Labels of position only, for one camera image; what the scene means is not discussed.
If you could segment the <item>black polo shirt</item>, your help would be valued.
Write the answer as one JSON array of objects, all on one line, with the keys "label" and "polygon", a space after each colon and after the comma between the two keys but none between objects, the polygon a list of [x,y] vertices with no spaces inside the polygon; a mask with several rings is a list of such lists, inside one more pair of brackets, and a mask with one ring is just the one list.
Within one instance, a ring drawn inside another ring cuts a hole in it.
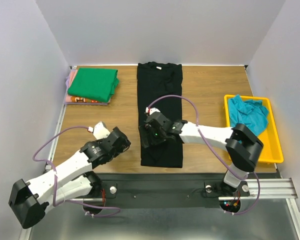
[{"label": "black polo shirt", "polygon": [[[137,66],[138,125],[146,121],[145,109],[156,99],[167,95],[182,95],[183,70],[181,64],[139,63]],[[182,100],[164,98],[153,105],[171,121],[182,119]],[[182,168],[183,144],[164,142],[158,146],[140,147],[140,164],[147,167]]]}]

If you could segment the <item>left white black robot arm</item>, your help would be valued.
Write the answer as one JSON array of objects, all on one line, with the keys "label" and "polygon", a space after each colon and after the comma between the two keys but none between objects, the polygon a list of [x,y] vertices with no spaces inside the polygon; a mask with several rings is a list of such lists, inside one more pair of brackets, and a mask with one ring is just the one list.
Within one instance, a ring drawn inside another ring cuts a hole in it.
[{"label": "left white black robot arm", "polygon": [[131,142],[118,127],[108,131],[102,126],[89,131],[95,140],[85,143],[65,162],[36,178],[19,179],[12,185],[8,205],[23,229],[39,223],[59,204],[105,193],[93,170],[124,153]]}]

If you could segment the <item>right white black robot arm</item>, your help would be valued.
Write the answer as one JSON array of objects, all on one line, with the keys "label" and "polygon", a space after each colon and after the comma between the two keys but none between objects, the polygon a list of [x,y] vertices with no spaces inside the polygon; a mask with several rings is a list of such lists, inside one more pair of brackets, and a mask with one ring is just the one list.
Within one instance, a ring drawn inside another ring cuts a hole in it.
[{"label": "right white black robot arm", "polygon": [[244,124],[234,127],[212,127],[196,125],[190,121],[172,121],[159,110],[154,110],[139,126],[141,145],[144,148],[166,143],[206,145],[226,151],[232,161],[220,182],[221,192],[232,195],[249,173],[255,171],[264,144]]}]

